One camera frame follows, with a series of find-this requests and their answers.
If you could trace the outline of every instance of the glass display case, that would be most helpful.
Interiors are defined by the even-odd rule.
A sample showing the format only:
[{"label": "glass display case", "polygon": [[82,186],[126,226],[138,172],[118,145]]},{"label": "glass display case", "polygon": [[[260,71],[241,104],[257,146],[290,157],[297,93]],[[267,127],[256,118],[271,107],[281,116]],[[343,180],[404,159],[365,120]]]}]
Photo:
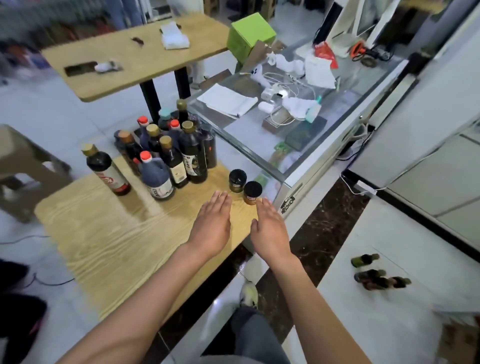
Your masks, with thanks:
[{"label": "glass display case", "polygon": [[[287,61],[299,59],[298,50],[305,49],[302,41],[282,51]],[[239,118],[227,116],[197,100],[202,92],[189,99],[189,110],[196,113],[215,129],[218,159],[230,170],[243,169],[248,180],[258,181],[264,188],[263,196],[274,202],[283,214],[295,204],[320,178],[349,141],[362,114],[375,106],[392,84],[407,61],[393,57],[377,61],[368,68],[361,62],[337,58],[338,69],[332,70],[336,89],[312,87],[305,78],[293,82],[289,75],[262,63],[263,74],[272,83],[279,83],[289,96],[315,100],[322,96],[321,110],[312,123],[288,119],[281,107],[281,97],[274,96],[276,107],[271,114],[261,111],[256,104]],[[264,90],[250,74],[236,73],[219,83],[244,96],[261,100]]]}]

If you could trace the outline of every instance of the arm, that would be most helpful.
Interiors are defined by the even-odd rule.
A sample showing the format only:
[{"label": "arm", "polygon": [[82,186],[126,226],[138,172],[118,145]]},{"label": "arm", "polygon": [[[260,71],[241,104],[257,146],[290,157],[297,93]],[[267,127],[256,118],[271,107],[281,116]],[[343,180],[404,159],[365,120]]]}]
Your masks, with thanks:
[{"label": "arm", "polygon": [[226,192],[215,192],[200,209],[188,241],[58,363],[139,363],[183,287],[227,244],[231,201]]},{"label": "arm", "polygon": [[254,219],[251,227],[252,242],[282,289],[307,362],[369,364],[290,251],[287,228],[272,203],[264,198],[257,202],[257,211],[258,221]]}]

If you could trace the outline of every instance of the brown stool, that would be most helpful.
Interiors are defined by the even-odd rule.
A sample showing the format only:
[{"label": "brown stool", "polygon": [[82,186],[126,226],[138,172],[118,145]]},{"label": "brown stool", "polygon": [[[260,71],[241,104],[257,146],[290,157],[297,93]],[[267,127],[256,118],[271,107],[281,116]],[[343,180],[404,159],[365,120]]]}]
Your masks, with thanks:
[{"label": "brown stool", "polygon": [[[51,162],[53,170],[44,162]],[[72,181],[70,166],[8,125],[0,125],[0,208],[21,222],[28,222],[42,199]],[[40,185],[25,186],[15,175],[25,173]],[[5,198],[5,188],[14,200]]]}]

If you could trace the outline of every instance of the hand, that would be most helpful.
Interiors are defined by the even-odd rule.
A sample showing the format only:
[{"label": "hand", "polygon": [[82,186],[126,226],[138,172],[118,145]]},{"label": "hand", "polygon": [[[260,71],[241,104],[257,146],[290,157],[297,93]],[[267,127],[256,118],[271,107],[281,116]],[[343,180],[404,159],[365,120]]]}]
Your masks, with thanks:
[{"label": "hand", "polygon": [[250,237],[255,251],[273,269],[294,257],[290,251],[287,227],[266,198],[257,201],[257,213],[258,220],[253,219],[250,226]]},{"label": "hand", "polygon": [[193,223],[188,244],[195,246],[208,259],[220,253],[230,238],[230,208],[232,198],[226,191],[216,191],[205,202]]}]

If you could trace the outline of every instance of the wood grain surface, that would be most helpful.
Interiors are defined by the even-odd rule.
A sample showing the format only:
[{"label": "wood grain surface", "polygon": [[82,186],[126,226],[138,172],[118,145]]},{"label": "wood grain surface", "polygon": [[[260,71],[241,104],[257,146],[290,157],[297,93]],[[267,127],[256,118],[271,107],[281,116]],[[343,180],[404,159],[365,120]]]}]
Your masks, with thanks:
[{"label": "wood grain surface", "polygon": [[[215,190],[228,191],[229,171],[208,170],[201,184],[189,183],[175,196],[154,200],[122,157],[114,160],[132,184],[117,197],[93,173],[41,201],[35,214],[57,244],[68,269],[88,301],[105,318],[152,275],[175,249],[187,241],[200,206]],[[174,303],[174,313],[250,233],[255,206],[234,194],[231,235],[225,249],[190,281]]]},{"label": "wood grain surface", "polygon": [[[188,36],[190,48],[165,50],[160,25],[170,21],[172,19],[47,48],[42,54],[77,97],[90,102],[227,50],[229,28],[201,13],[174,19]],[[133,37],[143,40],[144,45],[132,41]],[[123,71],[73,77],[65,74],[66,66],[109,60],[119,62]]]}]

